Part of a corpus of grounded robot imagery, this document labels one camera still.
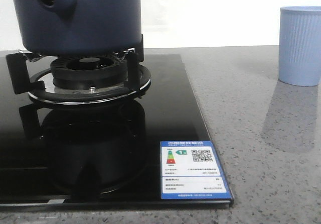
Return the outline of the blue energy label sticker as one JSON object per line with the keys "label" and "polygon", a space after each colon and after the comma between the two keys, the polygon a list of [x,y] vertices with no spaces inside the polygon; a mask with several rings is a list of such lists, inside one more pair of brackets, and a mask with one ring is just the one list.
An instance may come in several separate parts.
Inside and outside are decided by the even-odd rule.
{"label": "blue energy label sticker", "polygon": [[233,199],[211,141],[161,141],[160,175],[161,199]]}

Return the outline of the black glass gas stove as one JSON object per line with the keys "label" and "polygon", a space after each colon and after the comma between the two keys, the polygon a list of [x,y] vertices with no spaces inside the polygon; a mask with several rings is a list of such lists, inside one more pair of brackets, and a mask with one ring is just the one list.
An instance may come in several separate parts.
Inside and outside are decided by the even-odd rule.
{"label": "black glass gas stove", "polygon": [[53,107],[14,94],[1,57],[1,210],[224,208],[161,199],[161,141],[211,141],[179,55],[147,55],[142,98]]}

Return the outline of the dark blue cooking pot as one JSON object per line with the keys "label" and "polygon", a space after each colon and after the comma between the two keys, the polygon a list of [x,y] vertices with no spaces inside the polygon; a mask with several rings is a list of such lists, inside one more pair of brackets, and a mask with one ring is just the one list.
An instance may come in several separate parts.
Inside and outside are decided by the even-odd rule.
{"label": "dark blue cooking pot", "polygon": [[105,54],[141,42],[140,0],[13,0],[24,47],[47,56]]}

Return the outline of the light blue ribbed cup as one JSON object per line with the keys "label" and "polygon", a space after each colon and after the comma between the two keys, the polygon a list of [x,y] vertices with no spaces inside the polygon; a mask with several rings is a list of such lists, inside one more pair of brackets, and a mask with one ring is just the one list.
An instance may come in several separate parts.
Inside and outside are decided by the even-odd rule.
{"label": "light blue ribbed cup", "polygon": [[278,78],[296,86],[320,83],[320,6],[280,8]]}

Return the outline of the black pot support grate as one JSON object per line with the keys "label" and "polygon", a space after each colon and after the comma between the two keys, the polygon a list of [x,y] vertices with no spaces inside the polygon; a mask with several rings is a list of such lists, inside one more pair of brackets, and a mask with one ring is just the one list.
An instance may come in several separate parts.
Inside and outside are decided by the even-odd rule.
{"label": "black pot support grate", "polygon": [[115,55],[120,60],[127,61],[126,80],[108,87],[90,87],[85,90],[65,89],[55,86],[50,67],[30,76],[27,62],[41,60],[45,57],[42,54],[19,51],[18,53],[6,55],[6,62],[14,93],[27,93],[29,98],[35,102],[55,106],[81,106],[121,102],[142,97],[151,85],[150,71],[141,65],[141,62],[144,61],[143,41],[129,47],[110,50],[101,54],[80,53],[71,56],[58,56],[57,58],[92,57],[110,54]]}

